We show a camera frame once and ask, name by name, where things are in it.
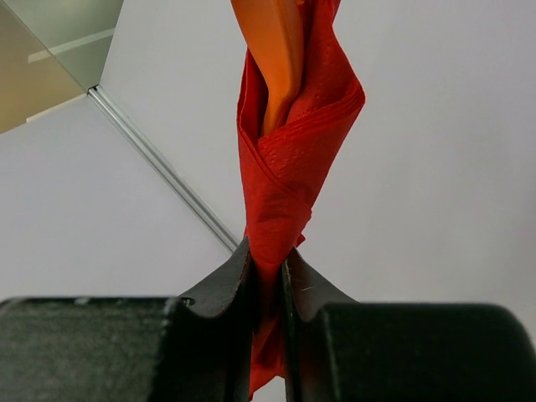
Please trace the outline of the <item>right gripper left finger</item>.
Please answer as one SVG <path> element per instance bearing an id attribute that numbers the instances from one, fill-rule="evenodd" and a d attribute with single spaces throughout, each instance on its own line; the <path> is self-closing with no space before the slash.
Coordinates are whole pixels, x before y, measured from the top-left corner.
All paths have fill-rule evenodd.
<path id="1" fill-rule="evenodd" d="M 179 296 L 21 297 L 1 304 L 4 401 L 246 401 L 247 242 Z"/>

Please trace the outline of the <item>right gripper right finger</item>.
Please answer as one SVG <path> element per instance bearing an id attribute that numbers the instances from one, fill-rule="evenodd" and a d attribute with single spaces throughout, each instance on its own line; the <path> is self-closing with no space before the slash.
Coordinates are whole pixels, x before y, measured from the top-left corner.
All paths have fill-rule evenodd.
<path id="1" fill-rule="evenodd" d="M 290 401 L 532 401 L 535 351 L 506 308 L 362 303 L 292 251 L 281 267 Z"/>

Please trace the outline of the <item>red paper napkin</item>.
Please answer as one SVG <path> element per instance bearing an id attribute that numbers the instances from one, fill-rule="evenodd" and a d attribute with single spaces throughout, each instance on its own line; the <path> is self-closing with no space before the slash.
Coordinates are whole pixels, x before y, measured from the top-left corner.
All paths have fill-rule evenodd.
<path id="1" fill-rule="evenodd" d="M 363 87 L 333 29 L 338 2 L 302 2 L 301 87 L 285 123 L 261 132 L 268 90 L 248 47 L 237 105 L 245 237 L 258 275 L 261 314 L 251 349 L 251 391 L 284 373 L 279 270 L 303 241 L 330 167 L 365 103 Z"/>

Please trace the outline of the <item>orange plastic spoon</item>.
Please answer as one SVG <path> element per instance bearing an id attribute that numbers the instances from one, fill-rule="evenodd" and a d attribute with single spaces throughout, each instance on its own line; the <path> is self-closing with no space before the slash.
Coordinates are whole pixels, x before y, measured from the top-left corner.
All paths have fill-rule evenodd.
<path id="1" fill-rule="evenodd" d="M 302 82 L 302 1 L 234 0 L 240 30 L 268 90 L 262 133 L 282 126 Z"/>

